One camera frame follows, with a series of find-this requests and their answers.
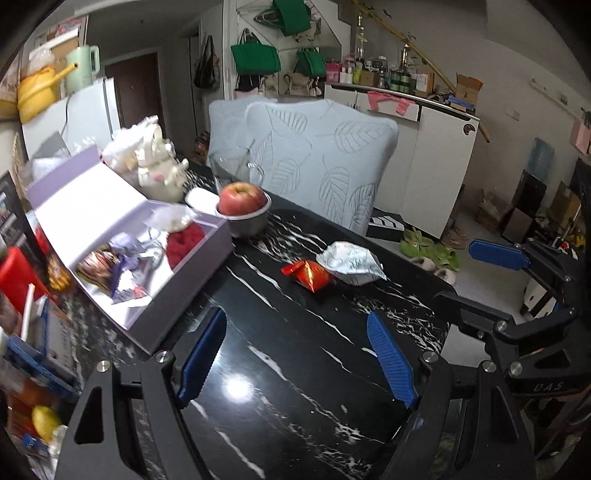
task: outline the pink box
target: pink box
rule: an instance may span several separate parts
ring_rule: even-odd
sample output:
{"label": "pink box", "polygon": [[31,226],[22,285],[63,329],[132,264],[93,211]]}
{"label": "pink box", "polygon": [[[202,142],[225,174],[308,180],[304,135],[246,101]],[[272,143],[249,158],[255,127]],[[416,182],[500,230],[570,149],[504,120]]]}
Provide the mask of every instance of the pink box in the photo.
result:
{"label": "pink box", "polygon": [[591,130],[581,120],[575,120],[573,130],[570,133],[570,144],[586,155],[589,150]]}

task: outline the crumpled foil wrapper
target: crumpled foil wrapper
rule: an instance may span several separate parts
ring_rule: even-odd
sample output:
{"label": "crumpled foil wrapper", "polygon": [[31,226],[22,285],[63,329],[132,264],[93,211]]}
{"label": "crumpled foil wrapper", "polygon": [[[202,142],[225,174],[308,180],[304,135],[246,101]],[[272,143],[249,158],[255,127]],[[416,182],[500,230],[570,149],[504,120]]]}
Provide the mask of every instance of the crumpled foil wrapper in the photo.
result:
{"label": "crumpled foil wrapper", "polygon": [[387,280],[378,258],[367,248],[349,242],[335,242],[316,255],[316,261],[339,280],[359,287],[375,280]]}

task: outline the green kettle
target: green kettle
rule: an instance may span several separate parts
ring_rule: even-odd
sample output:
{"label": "green kettle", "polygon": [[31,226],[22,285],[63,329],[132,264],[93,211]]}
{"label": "green kettle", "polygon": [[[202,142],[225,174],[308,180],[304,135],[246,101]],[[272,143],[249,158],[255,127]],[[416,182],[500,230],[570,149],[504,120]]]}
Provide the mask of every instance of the green kettle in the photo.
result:
{"label": "green kettle", "polygon": [[92,85],[92,76],[100,70],[99,47],[85,45],[75,48],[66,55],[66,62],[68,65],[78,65],[78,68],[66,77],[66,93],[71,95]]}

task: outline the metal bowl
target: metal bowl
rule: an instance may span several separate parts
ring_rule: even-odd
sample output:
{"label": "metal bowl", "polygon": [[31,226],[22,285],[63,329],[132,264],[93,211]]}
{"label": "metal bowl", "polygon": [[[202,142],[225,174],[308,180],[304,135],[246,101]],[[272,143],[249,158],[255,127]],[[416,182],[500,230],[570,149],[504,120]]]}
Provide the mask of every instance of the metal bowl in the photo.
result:
{"label": "metal bowl", "polygon": [[234,238],[249,238],[258,235],[267,226],[267,217],[269,215],[269,208],[271,208],[271,197],[267,194],[265,194],[265,197],[267,197],[267,203],[256,212],[238,216],[222,215],[217,211],[216,205],[216,215],[228,220],[230,223],[230,234]]}

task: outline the open gift box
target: open gift box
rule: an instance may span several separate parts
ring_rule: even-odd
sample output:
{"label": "open gift box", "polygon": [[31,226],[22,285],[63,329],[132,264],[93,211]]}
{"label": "open gift box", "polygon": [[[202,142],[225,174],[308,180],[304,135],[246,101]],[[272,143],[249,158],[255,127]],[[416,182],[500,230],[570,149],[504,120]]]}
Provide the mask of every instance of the open gift box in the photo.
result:
{"label": "open gift box", "polygon": [[[205,238],[172,270],[166,258],[147,285],[151,301],[142,307],[113,305],[96,286],[74,270],[90,251],[127,232],[150,237],[144,222],[166,203],[146,199],[101,163],[96,147],[73,156],[39,181],[27,197],[47,239],[82,290],[117,327],[147,353],[153,353],[205,282],[232,252],[227,221],[201,213],[197,223]],[[166,246],[167,233],[158,239]]]}

